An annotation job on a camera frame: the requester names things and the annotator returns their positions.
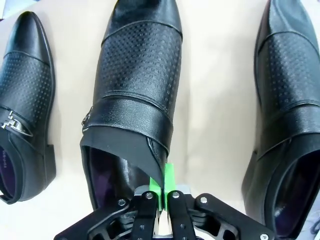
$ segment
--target black dress shoe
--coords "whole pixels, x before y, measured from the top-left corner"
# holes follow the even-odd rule
[[[17,19],[0,72],[0,196],[7,204],[42,192],[56,176],[48,125],[55,71],[45,30],[33,12]]]
[[[164,186],[181,68],[175,0],[118,0],[104,35],[81,152],[94,209]]]
[[[295,239],[320,184],[320,58],[299,0],[270,0],[255,49],[261,135],[243,183],[248,216]]]

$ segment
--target silver screw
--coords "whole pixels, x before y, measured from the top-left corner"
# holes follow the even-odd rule
[[[124,200],[124,199],[120,199],[119,201],[118,201],[118,204],[119,204],[119,206],[124,206],[125,204],[126,204],[126,201]]]
[[[203,204],[206,204],[208,202],[207,198],[205,196],[200,198],[200,202]]]
[[[263,234],[260,235],[260,239],[261,240],[268,240],[269,236],[267,234],[263,233]]]
[[[146,197],[147,199],[152,199],[153,196],[154,196],[154,195],[153,195],[151,192],[148,192],[148,193],[145,195],[145,197]]]
[[[177,199],[177,198],[179,198],[179,193],[178,192],[174,192],[173,194],[172,194],[172,197],[174,198],[174,199]]]

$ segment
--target white table surface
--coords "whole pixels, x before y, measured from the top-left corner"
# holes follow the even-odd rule
[[[115,0],[41,0],[56,95],[49,139],[56,179],[35,198],[0,202],[0,239],[52,240],[92,211],[82,167],[81,121],[92,105],[100,45]],[[182,70],[169,161],[177,183],[244,212],[241,183],[255,139],[253,55],[266,0],[177,0]],[[320,3],[303,0],[318,36]],[[18,15],[0,22],[0,56]]]

